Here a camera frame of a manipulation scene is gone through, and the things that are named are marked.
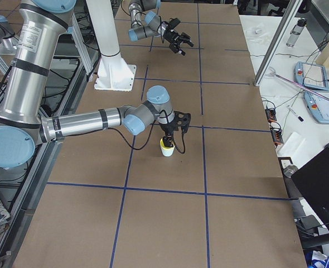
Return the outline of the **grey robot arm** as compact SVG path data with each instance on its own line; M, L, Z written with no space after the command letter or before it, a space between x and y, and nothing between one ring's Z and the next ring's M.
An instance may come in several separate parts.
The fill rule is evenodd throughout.
M133 88L136 65L129 65L122 58L115 28L111 1L85 1L91 26L98 45L99 69L94 84L96 90L130 92ZM157 121L164 131L164 145L174 146L173 132L178 131L179 112L173 109L167 89L161 85L150 87L145 101L139 106L124 105L104 108L95 112L55 116L64 97L70 91L82 62L81 54L88 53L75 44L81 62L70 78L58 72L51 72L51 63L59 37L76 30L74 8L76 1L21 1L19 12L23 25L16 54L8 67L0 85L0 168L9 169L25 164L34 155L37 145L63 139L67 136L80 136L96 131L124 126L133 136L143 132ZM182 38L176 31L175 19L162 21L153 11L159 9L161 1L130 1L130 21L137 28L129 30L131 41L153 36L163 36L170 42L171 50L181 55L179 45ZM64 80L64 85L46 86L49 75ZM43 116L40 108L51 104L56 98L55 107L45 108L51 117Z
M186 55L181 49L181 44L188 44L193 47L191 37L185 33L178 33L175 28L180 24L178 18L170 18L164 21L158 14L153 12L160 8L161 1L130 1L128 15L131 26L128 35L131 41L138 41L148 37L160 37L161 41L169 43L170 50L175 54Z

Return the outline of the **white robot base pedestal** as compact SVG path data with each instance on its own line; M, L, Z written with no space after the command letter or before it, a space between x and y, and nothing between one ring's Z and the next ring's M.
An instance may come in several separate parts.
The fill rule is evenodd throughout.
M101 54L95 89L129 92L137 67L121 56L111 1L87 1L87 5Z

